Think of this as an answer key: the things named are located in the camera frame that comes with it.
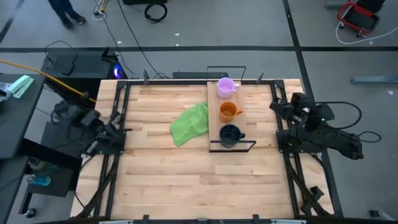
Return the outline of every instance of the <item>person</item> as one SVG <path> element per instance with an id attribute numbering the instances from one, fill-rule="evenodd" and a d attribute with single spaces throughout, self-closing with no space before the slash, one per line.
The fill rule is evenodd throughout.
<path id="1" fill-rule="evenodd" d="M 67 29 L 72 29 L 73 24 L 66 14 L 80 25 L 86 22 L 86 19 L 73 9 L 70 0 L 49 0 L 49 3 Z"/>

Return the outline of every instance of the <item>concrete floor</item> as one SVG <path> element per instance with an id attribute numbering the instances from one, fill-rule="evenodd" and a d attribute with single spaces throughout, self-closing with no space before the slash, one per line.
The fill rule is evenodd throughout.
<path id="1" fill-rule="evenodd" d="M 103 21 L 91 20 L 94 1 L 71 0 L 74 8 L 88 19 L 88 23 L 75 30 L 64 29 L 47 0 L 25 0 L 21 9 L 0 43 L 0 58 L 40 68 L 45 57 L 41 50 L 49 43 L 64 40 L 73 47 L 114 47 Z M 302 47 L 345 47 L 335 37 L 336 11 L 327 11 L 321 0 L 289 0 L 290 10 Z M 17 1 L 0 1 L 0 29 L 13 15 Z M 123 5 L 126 17 L 144 47 L 184 46 L 271 46 L 292 47 L 293 41 L 285 17 L 282 1 L 274 0 L 169 0 L 169 14 L 159 24 L 149 24 L 143 16 Z M 382 17 L 374 37 L 397 26 L 393 16 L 398 2 L 387 0 L 379 13 Z M 119 47 L 137 47 L 120 13 L 119 6 L 109 1 L 106 21 L 111 32 L 120 41 Z M 348 29 L 338 31 L 342 40 L 357 40 Z M 363 42 L 355 47 L 398 46 L 398 32 L 383 39 Z M 67 47 L 62 44 L 54 47 Z M 35 53 L 10 53 L 28 48 Z M 154 71 L 140 52 L 121 52 L 129 68 L 142 74 L 143 69 L 153 77 Z M 206 50 L 206 51 L 154 51 L 146 52 L 148 59 L 159 71 L 205 71 L 208 65 L 245 65 L 246 78 L 301 78 L 294 51 L 268 50 Z M 398 184 L 396 170 L 398 153 L 395 152 L 394 128 L 398 125 L 398 89 L 386 85 L 352 85 L 354 75 L 388 75 L 398 70 L 398 52 L 303 52 L 304 62 L 317 101 L 349 101 L 363 111 L 363 120 L 348 129 L 353 133 L 376 131 L 383 136 L 377 144 L 364 143 L 365 159 L 351 161 L 338 152 L 329 150 L 331 164 L 346 217 L 367 218 L 369 209 L 381 209 L 398 218 Z M 0 64 L 2 73 L 31 73 L 20 68 Z M 228 70 L 232 77 L 241 71 Z M 38 108 L 49 113 L 59 96 L 43 91 Z M 345 106 L 333 107 L 336 121 L 332 125 L 350 123 L 357 116 Z M 36 110 L 26 137 L 40 142 L 48 115 Z M 39 212 L 33 219 L 17 215 L 21 203 L 19 194 L 8 223 L 38 223 L 68 218 L 73 194 L 66 198 L 35 195 L 31 203 Z"/>

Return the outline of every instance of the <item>shoe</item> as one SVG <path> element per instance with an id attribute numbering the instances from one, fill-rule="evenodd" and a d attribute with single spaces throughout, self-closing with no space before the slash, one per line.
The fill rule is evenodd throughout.
<path id="1" fill-rule="evenodd" d="M 82 25 L 86 22 L 86 18 L 80 16 L 78 19 L 74 19 L 79 25 Z"/>
<path id="2" fill-rule="evenodd" d="M 68 30 L 71 30 L 74 28 L 74 26 L 71 22 L 64 23 L 63 26 L 65 26 Z"/>

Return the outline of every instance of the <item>wooden table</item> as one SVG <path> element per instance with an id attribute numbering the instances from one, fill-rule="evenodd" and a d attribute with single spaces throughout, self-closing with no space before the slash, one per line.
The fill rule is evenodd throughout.
<path id="1" fill-rule="evenodd" d="M 302 92 L 300 80 L 284 80 L 287 98 Z M 111 113 L 114 80 L 103 80 L 96 110 Z M 293 218 L 282 155 L 277 149 L 275 114 L 267 85 L 243 85 L 247 139 L 257 144 L 247 153 L 209 153 L 208 133 L 180 147 L 174 145 L 170 124 L 193 105 L 206 101 L 205 85 L 131 87 L 125 128 L 126 149 L 116 181 L 112 219 Z M 323 208 L 333 213 L 321 165 L 301 154 L 307 187 L 325 195 Z M 77 195 L 86 204 L 98 188 L 103 156 L 92 159 L 80 174 Z M 298 188 L 297 200 L 302 199 Z M 104 214 L 108 193 L 103 194 Z M 75 200 L 71 216 L 82 210 Z"/>

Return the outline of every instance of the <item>green cloth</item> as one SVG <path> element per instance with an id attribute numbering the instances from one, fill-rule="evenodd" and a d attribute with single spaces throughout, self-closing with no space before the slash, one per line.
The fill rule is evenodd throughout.
<path id="1" fill-rule="evenodd" d="M 170 130 L 176 146 L 181 146 L 188 140 L 206 133 L 209 130 L 207 103 L 200 103 L 184 111 L 172 123 Z"/>

